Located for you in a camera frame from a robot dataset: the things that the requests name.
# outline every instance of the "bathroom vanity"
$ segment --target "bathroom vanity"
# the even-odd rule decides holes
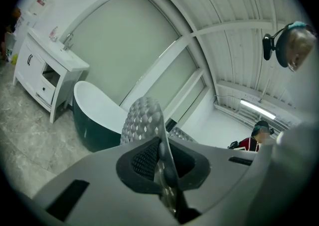
[[[64,44],[53,42],[29,28],[16,63],[13,84],[19,81],[28,93],[50,112],[55,120],[56,108],[71,101],[73,87],[89,65]]]

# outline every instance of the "tiled floor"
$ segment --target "tiled floor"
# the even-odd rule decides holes
[[[89,155],[70,110],[54,124],[49,112],[21,86],[12,85],[14,66],[0,60],[0,162],[11,185],[33,197],[54,176]]]

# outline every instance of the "bathtub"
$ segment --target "bathtub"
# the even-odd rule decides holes
[[[128,113],[87,81],[74,86],[73,116],[76,130],[91,152],[120,144]]]

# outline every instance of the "fluorescent light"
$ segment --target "fluorescent light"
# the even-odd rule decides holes
[[[276,116],[275,116],[274,114],[272,114],[272,113],[270,113],[270,112],[267,112],[267,111],[264,110],[263,108],[260,108],[259,106],[254,105],[254,104],[252,104],[252,103],[250,103],[250,102],[248,102],[248,101],[246,101],[246,100],[241,99],[241,100],[240,100],[240,103],[243,104],[243,105],[248,106],[248,107],[251,108],[251,109],[254,109],[254,110],[257,111],[257,112],[260,112],[261,114],[264,114],[265,116],[271,118],[272,120],[276,118]]]

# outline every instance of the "headphones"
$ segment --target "headphones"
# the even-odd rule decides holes
[[[282,32],[283,30],[285,30],[286,28],[288,28],[290,25],[292,25],[293,23],[287,24],[284,28],[280,29],[278,32],[275,33],[274,36],[271,36],[270,34],[265,34],[264,38],[263,38],[263,49],[264,49],[264,59],[265,60],[269,60],[271,57],[271,54],[274,50],[276,50],[276,46],[275,46],[275,37]]]

